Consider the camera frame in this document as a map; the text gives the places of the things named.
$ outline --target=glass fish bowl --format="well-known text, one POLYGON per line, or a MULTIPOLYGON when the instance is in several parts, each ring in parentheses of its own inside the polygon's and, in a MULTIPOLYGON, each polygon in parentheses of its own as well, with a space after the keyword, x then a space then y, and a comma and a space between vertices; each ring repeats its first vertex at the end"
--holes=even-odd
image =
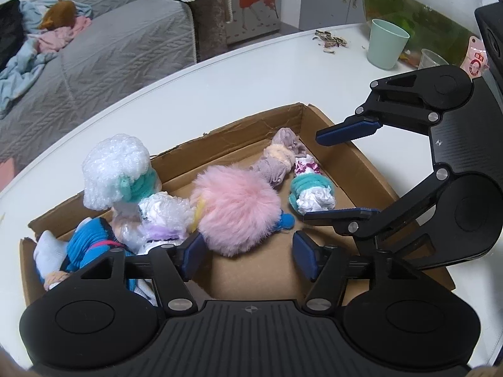
POLYGON ((392 22, 411 38, 400 58, 417 67, 421 50, 431 50, 448 63, 461 65, 471 36, 480 36, 474 11, 484 0, 364 0, 367 22, 392 22))

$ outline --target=teal scrunchie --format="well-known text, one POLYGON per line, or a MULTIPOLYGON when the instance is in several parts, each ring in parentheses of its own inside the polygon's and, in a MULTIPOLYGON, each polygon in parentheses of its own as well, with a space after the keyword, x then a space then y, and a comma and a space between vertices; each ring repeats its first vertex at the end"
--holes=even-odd
POLYGON ((325 176, 316 173, 306 173, 295 177, 290 184, 290 196, 288 201, 296 212, 299 212, 297 199, 304 190, 313 187, 326 187, 330 189, 330 194, 334 195, 334 184, 325 176))
POLYGON ((119 179, 119 191, 122 194, 122 201, 139 202, 150 197, 155 193, 157 177, 158 175, 152 167, 133 181, 132 184, 129 182, 129 177, 121 177, 119 179))

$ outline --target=plastic cup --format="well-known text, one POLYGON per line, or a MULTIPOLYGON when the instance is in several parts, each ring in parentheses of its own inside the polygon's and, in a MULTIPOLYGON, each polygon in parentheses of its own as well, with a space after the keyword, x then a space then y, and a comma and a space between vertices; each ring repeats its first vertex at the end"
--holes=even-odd
POLYGON ((381 19, 373 19, 367 59, 381 69, 391 69, 405 48, 410 35, 399 26, 381 19))
POLYGON ((423 48, 421 50, 421 62, 419 62, 418 69, 437 67, 438 65, 447 65, 448 62, 440 55, 435 54, 433 51, 423 48))

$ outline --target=pink pom-pom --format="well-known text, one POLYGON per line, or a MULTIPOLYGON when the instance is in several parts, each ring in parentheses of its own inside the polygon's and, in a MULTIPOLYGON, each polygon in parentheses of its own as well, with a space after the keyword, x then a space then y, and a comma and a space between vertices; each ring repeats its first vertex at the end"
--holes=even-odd
POLYGON ((204 206, 198 230, 208 248, 224 256, 249 251, 280 219, 280 197, 256 171, 210 166, 194 186, 191 204, 204 206))

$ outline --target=mint green cup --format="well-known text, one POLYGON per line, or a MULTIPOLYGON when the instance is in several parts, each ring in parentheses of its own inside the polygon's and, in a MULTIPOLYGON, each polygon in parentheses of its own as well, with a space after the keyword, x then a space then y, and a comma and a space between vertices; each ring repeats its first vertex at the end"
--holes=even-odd
POLYGON ((399 26, 373 19, 367 59, 381 69, 391 69, 405 48, 410 35, 399 26))

